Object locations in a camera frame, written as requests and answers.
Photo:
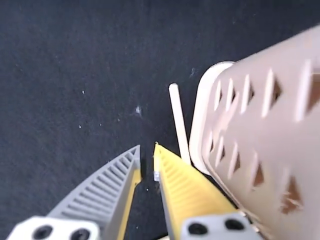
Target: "black screw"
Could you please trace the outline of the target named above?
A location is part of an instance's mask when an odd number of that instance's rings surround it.
[[[205,225],[196,222],[190,224],[188,230],[191,235],[204,235],[208,233],[208,229]]]
[[[74,231],[71,235],[71,240],[88,240],[90,232],[87,229],[80,228]]]
[[[41,240],[41,239],[46,239],[47,237],[50,236],[53,228],[50,225],[44,225],[41,227],[38,227],[34,233],[33,233],[33,239],[35,240]]]
[[[224,224],[228,230],[241,231],[245,229],[245,226],[236,219],[228,219],[224,222]]]

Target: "diamond-shaped hole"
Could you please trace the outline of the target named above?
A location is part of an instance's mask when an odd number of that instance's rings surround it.
[[[265,182],[265,177],[264,177],[262,165],[260,162],[258,162],[255,173],[254,173],[252,190],[255,190],[256,187],[259,187],[264,182]]]
[[[225,146],[224,146],[224,138],[220,138],[219,142],[219,148],[217,150],[217,155],[215,159],[215,167],[219,165],[219,163],[225,158],[226,156],[226,151],[225,151]]]
[[[229,165],[229,171],[228,171],[228,179],[231,179],[233,174],[241,167],[240,163],[240,154],[238,152],[238,145],[235,143],[232,157]]]
[[[228,86],[227,98],[226,98],[226,106],[225,106],[226,111],[228,111],[230,109],[233,101],[235,100],[235,97],[236,97],[236,91],[234,88],[234,83],[233,83],[233,80],[230,79],[229,86]]]
[[[277,81],[274,80],[273,92],[272,92],[272,100],[271,100],[271,107],[276,103],[280,95],[282,94],[282,89]]]
[[[276,104],[282,93],[283,90],[278,79],[276,76],[274,76],[273,71],[270,70],[266,80],[264,100],[262,105],[262,117],[267,116],[269,110]]]
[[[286,215],[302,210],[303,208],[302,198],[298,190],[296,179],[293,176],[290,177],[287,189],[283,193],[281,203],[281,212]]]
[[[241,103],[241,113],[244,113],[247,109],[247,106],[251,102],[252,98],[255,96],[254,88],[250,82],[249,75],[245,77],[243,94],[242,94],[242,103]]]
[[[309,112],[320,100],[320,73],[312,74],[312,84],[307,111]]]
[[[215,91],[214,110],[217,110],[221,99],[222,99],[221,82],[219,81],[216,86],[216,91]]]

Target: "beige plastic basket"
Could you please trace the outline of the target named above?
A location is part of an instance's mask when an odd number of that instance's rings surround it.
[[[191,159],[268,239],[320,239],[319,99],[318,26],[200,81]]]

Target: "white plastic stick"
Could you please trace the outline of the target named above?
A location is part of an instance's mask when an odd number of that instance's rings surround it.
[[[180,155],[185,163],[191,165],[185,121],[180,102],[179,88],[176,83],[170,84],[169,94],[173,111],[176,136],[178,138]]]

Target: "dark carpet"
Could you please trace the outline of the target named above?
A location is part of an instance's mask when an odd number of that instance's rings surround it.
[[[155,141],[178,153],[169,84],[189,134],[209,66],[315,26],[319,10],[305,0],[2,0],[0,239],[137,144],[147,175],[125,239],[165,233],[152,155]]]

